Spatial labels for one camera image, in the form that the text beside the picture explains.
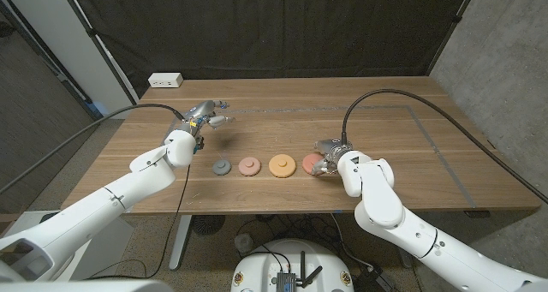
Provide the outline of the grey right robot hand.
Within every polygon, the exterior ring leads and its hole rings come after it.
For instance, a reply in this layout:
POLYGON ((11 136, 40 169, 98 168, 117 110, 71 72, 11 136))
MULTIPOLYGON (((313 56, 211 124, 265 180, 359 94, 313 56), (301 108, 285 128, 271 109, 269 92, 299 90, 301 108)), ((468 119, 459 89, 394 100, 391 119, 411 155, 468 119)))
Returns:
POLYGON ((324 173, 337 172, 337 163, 342 155, 353 150, 353 145, 347 141, 342 143, 339 139, 319 140, 314 143, 314 148, 322 155, 322 158, 313 165, 312 175, 318 176, 324 173))

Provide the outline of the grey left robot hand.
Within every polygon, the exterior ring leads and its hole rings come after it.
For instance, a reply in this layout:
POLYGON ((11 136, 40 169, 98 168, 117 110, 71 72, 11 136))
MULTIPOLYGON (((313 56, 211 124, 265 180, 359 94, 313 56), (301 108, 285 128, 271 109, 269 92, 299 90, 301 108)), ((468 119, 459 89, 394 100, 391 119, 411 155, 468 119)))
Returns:
POLYGON ((235 120, 234 117, 220 116, 215 112, 216 108, 226 109, 228 107, 229 103, 223 100, 206 100, 197 104, 183 115, 180 130, 196 135, 204 125, 218 128, 231 123, 235 120))

